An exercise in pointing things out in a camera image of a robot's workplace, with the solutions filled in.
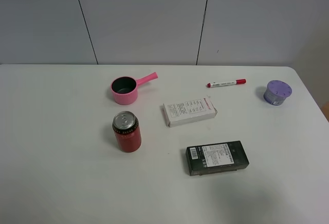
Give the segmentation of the purple air freshener jar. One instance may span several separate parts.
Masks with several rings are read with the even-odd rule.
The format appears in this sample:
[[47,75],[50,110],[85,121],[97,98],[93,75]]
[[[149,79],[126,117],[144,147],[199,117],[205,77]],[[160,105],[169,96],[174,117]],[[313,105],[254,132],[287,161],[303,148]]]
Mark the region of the purple air freshener jar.
[[267,103],[279,106],[291,96],[292,92],[292,88],[287,83],[280,80],[271,80],[267,84],[263,98]]

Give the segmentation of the white cardboard box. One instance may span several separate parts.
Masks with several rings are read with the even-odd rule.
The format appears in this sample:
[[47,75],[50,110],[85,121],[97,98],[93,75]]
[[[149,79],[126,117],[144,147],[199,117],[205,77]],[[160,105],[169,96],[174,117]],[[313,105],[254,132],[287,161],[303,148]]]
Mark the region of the white cardboard box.
[[217,110],[208,96],[164,103],[162,109],[168,127],[213,119],[217,115]]

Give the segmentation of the pink toy saucepan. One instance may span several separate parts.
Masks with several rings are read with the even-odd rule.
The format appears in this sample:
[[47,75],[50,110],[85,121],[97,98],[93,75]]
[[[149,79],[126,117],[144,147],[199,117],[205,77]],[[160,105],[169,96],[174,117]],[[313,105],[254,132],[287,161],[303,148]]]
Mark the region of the pink toy saucepan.
[[138,98],[138,87],[157,78],[157,73],[153,72],[141,79],[124,76],[113,80],[111,83],[111,92],[115,102],[120,105],[134,103]]

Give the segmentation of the red soda can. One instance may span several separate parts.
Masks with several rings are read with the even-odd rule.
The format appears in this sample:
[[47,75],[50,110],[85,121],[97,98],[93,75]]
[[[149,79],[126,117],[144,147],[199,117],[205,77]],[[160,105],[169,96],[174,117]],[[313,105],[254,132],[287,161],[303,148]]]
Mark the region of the red soda can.
[[130,111],[122,111],[113,118],[112,128],[120,149],[126,153],[141,146],[141,133],[137,117]]

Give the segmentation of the red whiteboard marker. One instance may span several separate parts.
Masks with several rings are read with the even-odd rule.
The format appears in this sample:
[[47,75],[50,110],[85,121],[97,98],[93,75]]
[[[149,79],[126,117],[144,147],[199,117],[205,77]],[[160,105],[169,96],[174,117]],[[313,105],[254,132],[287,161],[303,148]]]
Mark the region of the red whiteboard marker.
[[207,88],[215,88],[215,87],[224,87],[224,86],[231,86],[231,85],[240,85],[245,84],[246,79],[238,79],[234,81],[226,81],[226,82],[212,82],[206,84]]

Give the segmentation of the black battery pack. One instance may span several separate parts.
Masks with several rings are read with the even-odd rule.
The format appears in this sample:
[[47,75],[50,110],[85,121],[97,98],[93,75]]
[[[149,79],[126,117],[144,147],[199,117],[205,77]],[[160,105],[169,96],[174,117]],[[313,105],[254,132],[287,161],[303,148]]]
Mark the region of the black battery pack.
[[249,165],[241,141],[190,146],[186,158],[190,176],[232,172]]

